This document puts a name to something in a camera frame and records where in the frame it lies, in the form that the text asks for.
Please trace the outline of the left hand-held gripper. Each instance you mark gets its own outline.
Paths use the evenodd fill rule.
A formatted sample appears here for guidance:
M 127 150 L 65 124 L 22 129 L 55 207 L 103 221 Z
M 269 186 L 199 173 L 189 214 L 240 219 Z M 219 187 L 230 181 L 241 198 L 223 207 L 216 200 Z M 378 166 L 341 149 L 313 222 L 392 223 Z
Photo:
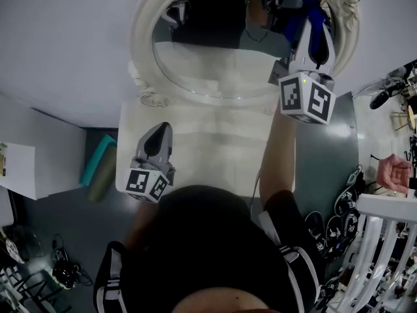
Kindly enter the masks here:
M 159 203 L 168 186 L 173 185 L 175 167 L 172 154 L 172 127 L 168 122 L 152 127 L 139 140 L 136 157 L 124 176 L 123 192 L 147 203 Z

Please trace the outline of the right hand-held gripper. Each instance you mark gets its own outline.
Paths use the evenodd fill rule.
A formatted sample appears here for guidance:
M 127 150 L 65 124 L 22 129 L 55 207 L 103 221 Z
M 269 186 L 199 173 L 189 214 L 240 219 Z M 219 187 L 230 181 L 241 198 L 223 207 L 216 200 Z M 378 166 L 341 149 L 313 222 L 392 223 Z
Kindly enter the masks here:
M 279 88 L 281 114 L 305 124 L 327 125 L 336 101 L 331 77 L 336 54 L 330 32 L 322 24 L 314 63 L 309 56 L 310 36 L 311 22 L 306 20 L 295 59 L 287 64 L 275 61 L 268 82 Z

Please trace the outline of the blue cloth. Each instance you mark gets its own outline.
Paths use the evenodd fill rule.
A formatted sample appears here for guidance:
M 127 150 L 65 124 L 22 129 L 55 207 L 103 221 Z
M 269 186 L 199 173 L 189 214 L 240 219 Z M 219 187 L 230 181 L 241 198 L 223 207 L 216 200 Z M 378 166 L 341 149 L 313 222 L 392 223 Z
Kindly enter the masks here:
M 312 56 L 313 61 L 319 65 L 323 65 L 328 59 L 328 44 L 323 30 L 324 23 L 327 21 L 327 16 L 318 0 L 302 1 L 303 11 L 306 13 L 308 20 L 311 23 L 309 54 Z

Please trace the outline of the oval white-framed mirror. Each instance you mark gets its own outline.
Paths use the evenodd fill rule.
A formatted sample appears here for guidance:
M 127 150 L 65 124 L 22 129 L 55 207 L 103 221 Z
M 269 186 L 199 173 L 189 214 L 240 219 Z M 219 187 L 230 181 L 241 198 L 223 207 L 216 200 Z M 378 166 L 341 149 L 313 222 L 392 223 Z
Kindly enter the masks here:
M 318 0 L 332 37 L 334 80 L 351 59 L 360 0 Z M 308 16 L 302 0 L 138 0 L 131 30 L 132 75 L 147 105 L 271 107 L 275 61 L 295 59 Z

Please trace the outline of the person's right forearm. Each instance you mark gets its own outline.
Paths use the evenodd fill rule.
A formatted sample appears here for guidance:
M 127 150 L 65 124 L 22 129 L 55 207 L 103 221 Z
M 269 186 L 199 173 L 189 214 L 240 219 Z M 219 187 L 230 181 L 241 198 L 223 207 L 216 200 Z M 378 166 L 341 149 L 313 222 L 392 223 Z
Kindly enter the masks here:
M 293 189 L 295 179 L 296 121 L 276 111 L 259 172 L 263 206 L 276 193 Z

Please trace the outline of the person's left forearm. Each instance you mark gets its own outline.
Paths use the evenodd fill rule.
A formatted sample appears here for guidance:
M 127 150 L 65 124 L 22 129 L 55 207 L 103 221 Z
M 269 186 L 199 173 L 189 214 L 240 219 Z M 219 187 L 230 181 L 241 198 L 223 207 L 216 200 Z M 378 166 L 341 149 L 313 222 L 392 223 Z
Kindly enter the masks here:
M 127 250 L 139 250 L 147 244 L 158 211 L 158 204 L 140 202 L 133 224 L 124 242 Z

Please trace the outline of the white dressing table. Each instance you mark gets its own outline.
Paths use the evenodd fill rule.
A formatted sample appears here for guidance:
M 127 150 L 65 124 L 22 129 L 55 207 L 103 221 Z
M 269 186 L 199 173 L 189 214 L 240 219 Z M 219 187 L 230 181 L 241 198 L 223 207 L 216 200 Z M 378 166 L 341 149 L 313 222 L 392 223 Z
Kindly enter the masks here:
M 215 107 L 150 107 L 140 100 L 122 106 L 117 140 L 115 185 L 124 190 L 124 176 L 136 157 L 141 137 L 152 127 L 172 127 L 169 162 L 176 172 L 164 195 L 192 185 L 259 195 L 259 172 L 274 115 Z

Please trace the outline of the teal rolled mat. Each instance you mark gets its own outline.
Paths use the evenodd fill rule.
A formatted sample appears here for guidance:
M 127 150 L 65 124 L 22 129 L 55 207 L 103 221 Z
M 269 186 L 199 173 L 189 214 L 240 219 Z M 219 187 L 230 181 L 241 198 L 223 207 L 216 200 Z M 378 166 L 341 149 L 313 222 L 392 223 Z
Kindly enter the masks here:
M 96 169 L 98 168 L 98 165 L 100 164 L 100 161 L 102 157 L 104 156 L 104 153 L 106 152 L 106 149 L 108 146 L 116 146 L 117 142 L 116 140 L 111 137 L 109 134 L 106 134 L 94 150 L 92 156 L 90 157 L 89 161 L 87 162 L 87 165 L 84 169 L 83 174 L 81 175 L 81 178 L 79 180 L 79 183 L 83 186 L 89 186 L 91 184 L 91 181 L 93 180 L 94 173 Z

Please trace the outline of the black studio lamp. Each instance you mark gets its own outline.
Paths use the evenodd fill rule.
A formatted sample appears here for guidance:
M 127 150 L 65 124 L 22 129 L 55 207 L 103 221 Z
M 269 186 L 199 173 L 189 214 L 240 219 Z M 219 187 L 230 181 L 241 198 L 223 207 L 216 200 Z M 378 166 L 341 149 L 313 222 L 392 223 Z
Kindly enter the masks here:
M 403 78 L 387 78 L 379 83 L 378 92 L 372 97 L 369 107 L 372 110 L 380 108 L 390 98 L 400 94 L 407 83 Z

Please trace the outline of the person's black shirt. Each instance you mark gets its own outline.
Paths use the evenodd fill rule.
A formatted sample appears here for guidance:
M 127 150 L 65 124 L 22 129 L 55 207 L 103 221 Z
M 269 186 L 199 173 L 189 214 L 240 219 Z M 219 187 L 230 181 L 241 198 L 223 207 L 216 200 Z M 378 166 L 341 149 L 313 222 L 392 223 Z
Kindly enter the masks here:
M 273 195 L 265 211 L 277 242 L 228 191 L 188 186 L 166 195 L 142 249 L 109 243 L 94 285 L 97 313 L 172 313 L 186 296 L 219 287 L 247 291 L 279 313 L 311 311 L 323 257 L 292 192 Z

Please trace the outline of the round wooden table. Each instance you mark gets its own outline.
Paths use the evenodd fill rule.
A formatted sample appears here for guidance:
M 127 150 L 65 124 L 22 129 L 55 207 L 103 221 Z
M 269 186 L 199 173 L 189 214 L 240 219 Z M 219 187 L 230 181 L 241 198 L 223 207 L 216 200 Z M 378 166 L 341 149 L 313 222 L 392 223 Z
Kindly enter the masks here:
M 407 120 L 405 124 L 394 128 L 396 132 L 405 127 L 409 127 L 412 131 L 417 132 L 417 113 L 414 113 L 410 105 L 407 106 L 407 109 L 404 112 L 392 112 L 390 117 L 393 119 L 398 119 L 399 121 L 402 119 Z

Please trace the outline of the white cardboard box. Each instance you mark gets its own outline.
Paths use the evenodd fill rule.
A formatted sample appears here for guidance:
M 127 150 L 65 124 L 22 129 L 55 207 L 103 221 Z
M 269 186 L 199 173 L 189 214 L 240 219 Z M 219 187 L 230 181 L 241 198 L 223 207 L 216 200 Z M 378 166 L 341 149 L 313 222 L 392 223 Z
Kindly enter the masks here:
M 0 185 L 35 200 L 35 147 L 15 143 L 5 145 L 5 176 L 0 175 Z

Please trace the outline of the glossy black helmet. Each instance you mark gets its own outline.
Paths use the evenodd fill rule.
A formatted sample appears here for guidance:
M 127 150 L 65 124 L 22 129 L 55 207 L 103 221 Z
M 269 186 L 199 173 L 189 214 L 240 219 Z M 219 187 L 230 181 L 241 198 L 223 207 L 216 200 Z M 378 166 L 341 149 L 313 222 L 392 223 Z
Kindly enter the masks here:
M 69 261 L 59 260 L 53 268 L 52 277 L 65 290 L 71 290 L 77 285 L 74 265 Z

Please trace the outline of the white appliance with black band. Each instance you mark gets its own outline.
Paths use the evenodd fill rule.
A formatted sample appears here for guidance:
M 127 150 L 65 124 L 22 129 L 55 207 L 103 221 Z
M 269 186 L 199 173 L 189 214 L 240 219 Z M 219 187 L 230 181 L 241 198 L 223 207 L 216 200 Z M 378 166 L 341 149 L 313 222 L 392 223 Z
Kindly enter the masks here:
M 14 213 L 8 190 L 0 186 L 0 228 L 14 223 Z

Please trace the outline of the white shelf unit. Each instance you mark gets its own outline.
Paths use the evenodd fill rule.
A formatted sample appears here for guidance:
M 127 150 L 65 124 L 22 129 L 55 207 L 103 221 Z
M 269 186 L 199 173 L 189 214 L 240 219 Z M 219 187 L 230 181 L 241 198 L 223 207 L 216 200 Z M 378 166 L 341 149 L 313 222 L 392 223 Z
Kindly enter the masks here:
M 391 308 L 388 302 L 395 286 L 405 271 L 417 238 L 417 199 L 362 194 L 356 202 L 360 214 L 358 234 L 347 249 L 342 268 L 353 268 L 349 283 L 328 302 L 326 313 L 359 313 L 382 281 L 397 241 L 397 224 L 402 222 L 409 229 L 408 239 L 401 253 L 398 266 L 386 284 L 386 289 L 371 313 L 386 307 L 391 313 L 403 313 L 400 308 L 406 298 Z

